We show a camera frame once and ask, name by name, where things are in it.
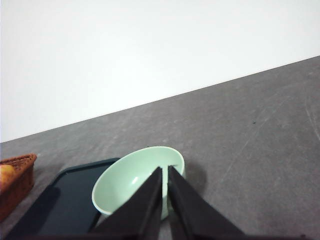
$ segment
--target tray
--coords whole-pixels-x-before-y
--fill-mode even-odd
[[[26,235],[85,234],[100,213],[91,201],[98,177],[119,158],[67,168],[46,187],[6,240]]]

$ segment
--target countertop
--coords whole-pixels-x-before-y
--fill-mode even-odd
[[[320,56],[2,143],[1,159],[38,156],[2,237],[59,171],[157,145],[245,233],[320,238]]]

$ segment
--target orange fruit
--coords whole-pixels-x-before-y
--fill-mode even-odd
[[[15,174],[15,168],[9,164],[0,165],[0,183],[8,182]]]

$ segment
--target bowl rim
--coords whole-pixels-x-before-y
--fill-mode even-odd
[[[99,182],[100,182],[101,178],[103,178],[103,176],[104,176],[106,173],[108,173],[108,171],[110,171],[110,170],[113,169],[114,167],[117,167],[117,165],[118,165],[119,162],[121,162],[121,161],[123,161],[123,160],[126,160],[126,158],[130,157],[131,155],[134,155],[134,154],[136,154],[136,153],[138,153],[138,152],[142,152],[142,151],[145,151],[145,150],[149,150],[149,149],[159,149],[159,148],[160,148],[160,149],[170,149],[171,151],[174,151],[174,152],[176,152],[176,153],[178,154],[178,156],[180,157],[181,166],[182,166],[181,171],[178,171],[178,172],[179,172],[179,174],[183,174],[183,173],[185,172],[185,159],[184,159],[184,157],[182,156],[182,154],[181,154],[178,150],[176,150],[176,149],[174,149],[174,148],[172,148],[172,147],[169,147],[169,146],[148,146],[148,147],[145,147],[145,148],[142,148],[142,149],[138,149],[138,150],[136,150],[136,151],[133,151],[133,152],[128,153],[127,155],[121,157],[119,160],[117,160],[115,163],[113,163],[110,167],[108,167],[106,170],[104,170],[104,172],[99,176],[99,178],[96,180],[96,182],[95,182],[95,184],[94,184],[94,186],[93,186],[92,192],[91,192],[91,201],[92,201],[94,207],[95,207],[100,213],[102,213],[102,214],[104,214],[104,215],[111,215],[112,212],[106,211],[106,210],[103,210],[102,208],[100,208],[100,207],[98,206],[98,204],[96,203],[96,200],[95,200],[96,188],[97,188],[97,186],[99,185]]]

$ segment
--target gray countertop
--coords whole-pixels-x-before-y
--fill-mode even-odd
[[[319,56],[2,143],[2,159],[38,156],[2,236],[59,171],[156,145],[180,151],[191,185],[245,233],[320,238]]]

